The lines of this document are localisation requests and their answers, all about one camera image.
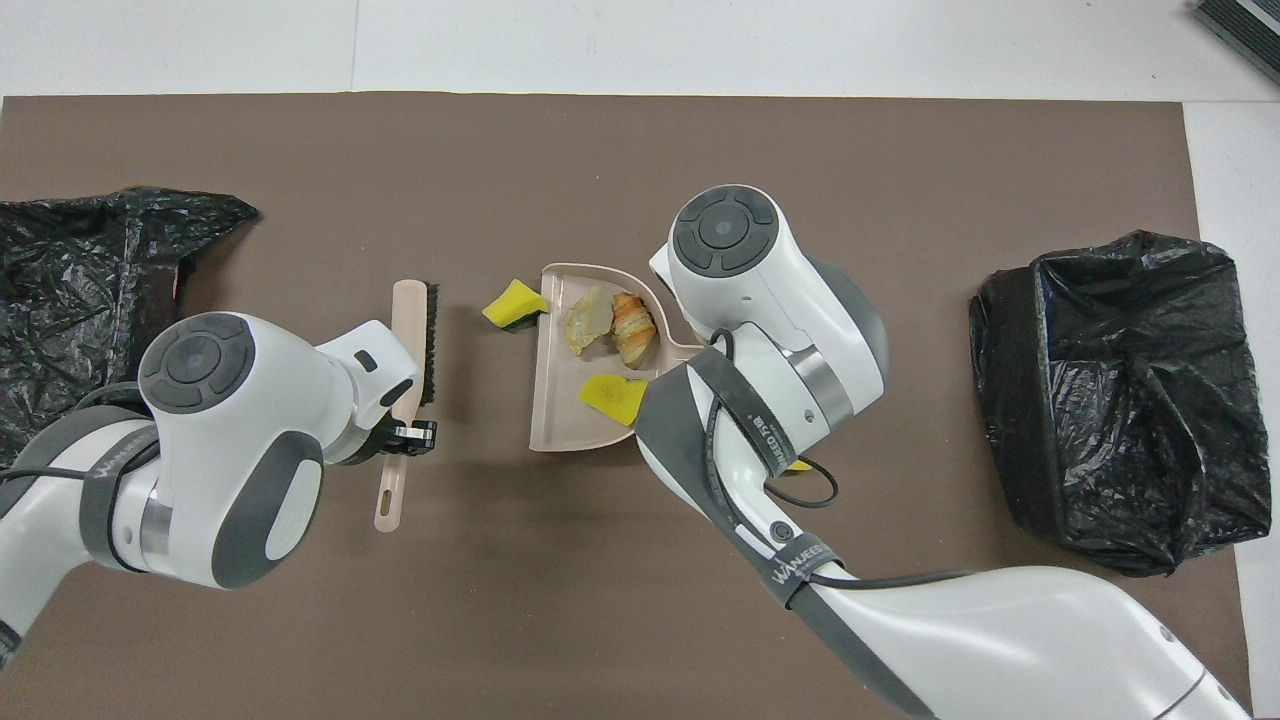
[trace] white robotic arm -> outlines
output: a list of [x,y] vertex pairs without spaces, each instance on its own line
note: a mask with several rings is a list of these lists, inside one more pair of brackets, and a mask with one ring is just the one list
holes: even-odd
[[746,186],[691,200],[650,265],[712,347],[650,383],[641,454],[887,702],[948,720],[1247,717],[1160,621],[1092,575],[846,573],[764,483],[883,392],[878,315]]
[[91,560],[212,588],[261,578],[306,533],[325,464],[413,452],[388,409],[421,374],[376,322],[319,347],[234,313],[165,331],[138,378],[154,419],[68,414],[0,484],[0,669]]

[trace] white floor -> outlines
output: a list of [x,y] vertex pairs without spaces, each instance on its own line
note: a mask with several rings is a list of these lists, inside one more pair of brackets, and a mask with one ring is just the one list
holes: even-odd
[[[353,90],[1187,102],[1280,428],[1280,86],[1181,0],[0,0],[0,104]],[[1280,537],[1238,559],[1254,711],[1280,716]]]

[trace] black trash bag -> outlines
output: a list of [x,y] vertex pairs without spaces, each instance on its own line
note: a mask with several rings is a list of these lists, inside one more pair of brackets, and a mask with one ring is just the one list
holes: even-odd
[[1235,264],[1135,232],[996,273],[974,380],[1014,519],[1133,577],[1271,527],[1267,434]]
[[256,215],[229,195],[148,187],[0,202],[0,466],[88,392],[136,379],[178,320],[188,256]]

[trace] sponge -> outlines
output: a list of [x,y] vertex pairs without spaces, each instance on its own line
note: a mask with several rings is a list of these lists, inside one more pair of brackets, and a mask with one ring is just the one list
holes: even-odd
[[527,284],[511,281],[507,290],[481,311],[490,323],[502,329],[509,329],[539,313],[549,313],[550,307],[547,306],[543,296],[534,292]]
[[636,421],[636,414],[640,413],[640,400],[644,398],[644,391],[648,387],[649,380],[628,380],[622,375],[611,374],[591,375],[582,384],[577,398],[604,413],[614,421],[630,425]]

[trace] croissant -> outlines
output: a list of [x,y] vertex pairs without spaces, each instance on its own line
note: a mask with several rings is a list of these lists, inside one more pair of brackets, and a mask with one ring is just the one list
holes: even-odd
[[653,315],[645,310],[639,295],[620,292],[613,296],[613,346],[622,363],[632,370],[640,369],[645,350],[658,337]]

